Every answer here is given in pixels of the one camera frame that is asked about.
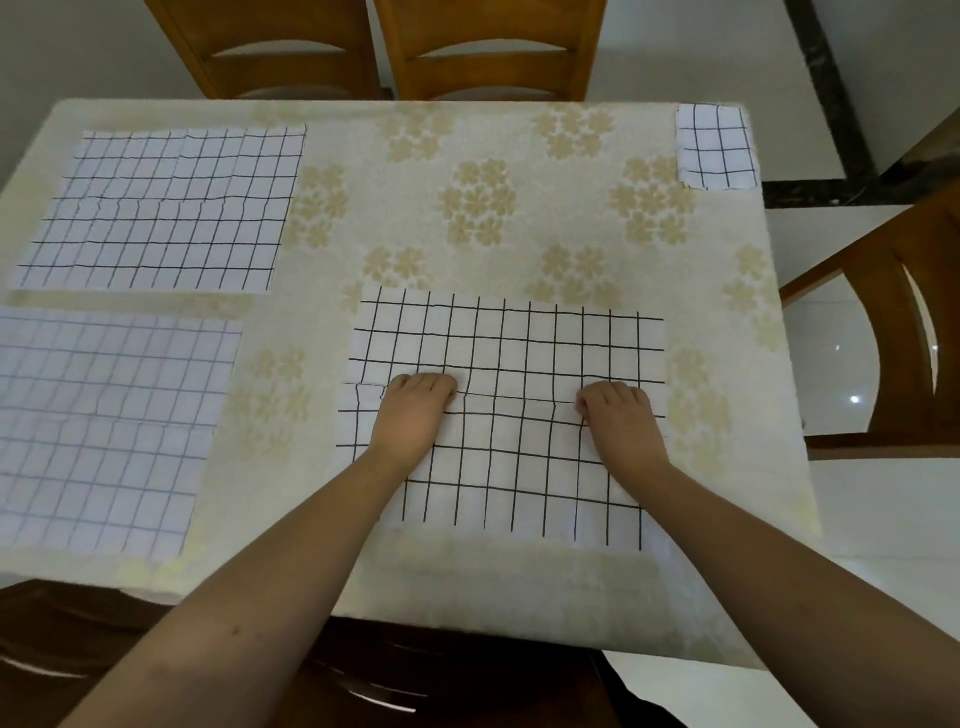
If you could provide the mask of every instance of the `chair backrest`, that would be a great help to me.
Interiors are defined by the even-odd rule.
[[[337,88],[381,98],[364,0],[145,0],[201,91],[235,99],[269,88]],[[339,51],[238,53],[271,41],[312,41]]]
[[[784,286],[784,305],[844,274],[876,337],[880,384],[864,447],[960,455],[960,182],[870,232]],[[937,377],[916,284],[936,335]],[[808,438],[830,447],[836,438]],[[909,452],[889,456],[909,455]]]
[[[607,0],[375,0],[397,95],[426,101],[469,88],[532,88],[583,101]],[[478,40],[558,50],[426,56]]]

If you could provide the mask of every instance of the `person's right hand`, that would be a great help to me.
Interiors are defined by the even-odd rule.
[[[598,381],[577,394],[577,412],[593,435],[600,459],[626,490],[670,465],[650,400],[622,381]]]

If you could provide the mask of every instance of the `beige flower pattern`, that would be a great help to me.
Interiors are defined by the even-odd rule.
[[[484,248],[503,242],[505,222],[516,212],[516,191],[502,159],[461,162],[453,184],[438,195],[446,221],[446,241],[463,248]]]
[[[552,245],[540,256],[540,277],[526,288],[534,301],[617,308],[623,292],[612,280],[603,248]]]
[[[603,149],[604,134],[613,131],[613,117],[600,107],[549,104],[534,119],[534,128],[546,140],[548,157],[596,157]]]
[[[434,158],[454,125],[453,116],[442,104],[408,104],[384,116],[378,126],[387,140],[387,159],[402,162]]]
[[[713,386],[707,360],[695,349],[674,352],[667,360],[667,375],[672,454],[700,477],[720,477],[726,470],[725,441],[733,428],[729,398]]]
[[[736,252],[736,271],[737,278],[721,289],[727,307],[750,321],[761,347],[782,351],[786,347],[786,331],[778,313],[780,290],[769,255],[748,243]]]
[[[623,179],[610,191],[607,207],[624,220],[632,243],[681,245],[687,240],[695,194],[677,180],[675,157],[635,157],[624,164]]]
[[[290,454],[296,429],[310,414],[305,360],[300,347],[264,349],[228,396],[225,414],[240,427],[241,448],[248,456],[284,460]]]
[[[426,267],[426,253],[420,248],[401,248],[390,251],[382,245],[364,258],[363,280],[346,286],[340,300],[340,310],[356,313],[367,281],[387,288],[416,288],[429,290],[432,277]]]
[[[337,220],[347,214],[349,195],[340,164],[300,169],[297,194],[283,226],[284,242],[294,248],[318,250],[330,242]]]

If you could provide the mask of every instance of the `table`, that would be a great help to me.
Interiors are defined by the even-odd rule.
[[[305,122],[308,132],[267,295],[3,283],[6,303],[236,318],[245,328],[178,560],[7,550],[0,572],[188,594],[324,483],[365,282],[663,312],[674,462],[815,545],[762,193],[676,182],[676,108],[59,104],[0,198],[4,281],[83,131]],[[334,614],[757,667],[704,582],[644,518],[638,554],[375,530]]]

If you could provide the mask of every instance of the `grid cloth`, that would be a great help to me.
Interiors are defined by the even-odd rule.
[[[85,132],[11,287],[265,293],[305,134]]]
[[[180,554],[237,322],[0,308],[0,546]]]
[[[694,189],[753,189],[759,184],[750,131],[740,107],[681,104],[677,109],[677,167]]]
[[[600,463],[574,409],[593,381],[648,393],[666,420],[663,319],[580,306],[368,288],[338,402],[337,466],[366,451],[385,385],[457,377],[437,444],[386,509],[426,523],[640,549],[640,509]]]

